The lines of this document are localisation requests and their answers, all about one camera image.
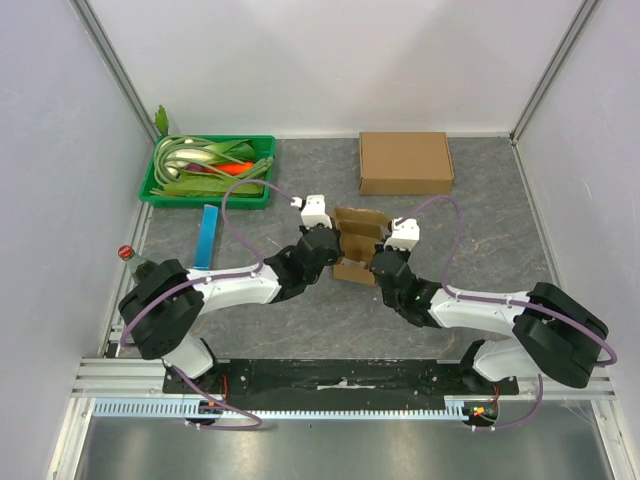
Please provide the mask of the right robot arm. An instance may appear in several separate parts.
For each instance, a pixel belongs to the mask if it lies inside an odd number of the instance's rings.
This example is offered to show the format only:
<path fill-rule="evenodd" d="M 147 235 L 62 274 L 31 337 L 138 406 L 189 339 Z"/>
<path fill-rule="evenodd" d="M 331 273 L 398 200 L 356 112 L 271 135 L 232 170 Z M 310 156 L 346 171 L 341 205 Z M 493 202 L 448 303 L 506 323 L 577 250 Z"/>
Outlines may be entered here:
<path fill-rule="evenodd" d="M 545 375 L 565 386 L 589 383 L 609 334 L 604 322 L 554 284 L 530 291 L 453 291 L 415 275 L 409 252 L 377 245 L 370 263 L 384 304 L 410 324 L 470 328 L 501 335 L 475 341 L 458 368 L 467 392 L 483 392 L 509 377 Z"/>

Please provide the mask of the large cardboard box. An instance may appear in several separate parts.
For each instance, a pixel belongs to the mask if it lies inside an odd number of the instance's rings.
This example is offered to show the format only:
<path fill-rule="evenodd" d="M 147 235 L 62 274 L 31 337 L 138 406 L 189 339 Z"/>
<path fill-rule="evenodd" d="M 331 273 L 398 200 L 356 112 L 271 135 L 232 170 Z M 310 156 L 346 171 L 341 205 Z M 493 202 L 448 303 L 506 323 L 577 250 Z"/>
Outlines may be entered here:
<path fill-rule="evenodd" d="M 443 132 L 362 132 L 359 193 L 440 195 L 451 192 L 455 174 Z"/>

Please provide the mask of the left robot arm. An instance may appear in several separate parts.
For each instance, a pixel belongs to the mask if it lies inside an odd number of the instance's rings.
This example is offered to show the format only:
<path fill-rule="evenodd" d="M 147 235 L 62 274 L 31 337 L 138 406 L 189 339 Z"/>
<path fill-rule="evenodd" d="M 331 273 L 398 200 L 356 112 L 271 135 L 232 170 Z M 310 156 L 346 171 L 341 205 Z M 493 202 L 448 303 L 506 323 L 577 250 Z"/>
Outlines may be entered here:
<path fill-rule="evenodd" d="M 196 392 L 211 392 L 220 371 L 210 347 L 191 334 L 197 318 L 238 305 L 289 300 L 342 256 L 337 228 L 319 224 L 300 230 L 296 244 L 254 265 L 228 270 L 186 269 L 176 259 L 156 263 L 129 245 L 120 247 L 118 256 L 134 280 L 118 305 L 124 321 L 120 345 L 180 370 Z"/>

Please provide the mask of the small cardboard box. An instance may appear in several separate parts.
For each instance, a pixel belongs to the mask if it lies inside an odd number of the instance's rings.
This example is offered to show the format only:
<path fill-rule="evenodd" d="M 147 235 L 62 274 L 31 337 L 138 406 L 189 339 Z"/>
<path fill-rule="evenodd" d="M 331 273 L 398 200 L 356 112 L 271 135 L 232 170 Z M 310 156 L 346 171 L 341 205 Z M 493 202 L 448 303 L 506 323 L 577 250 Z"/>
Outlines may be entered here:
<path fill-rule="evenodd" d="M 370 271 L 370 263 L 376 245 L 383 241 L 387 233 L 390 218 L 378 210 L 336 206 L 333 220 L 340 232 L 343 252 L 332 267 L 333 277 L 373 286 L 375 277 Z"/>

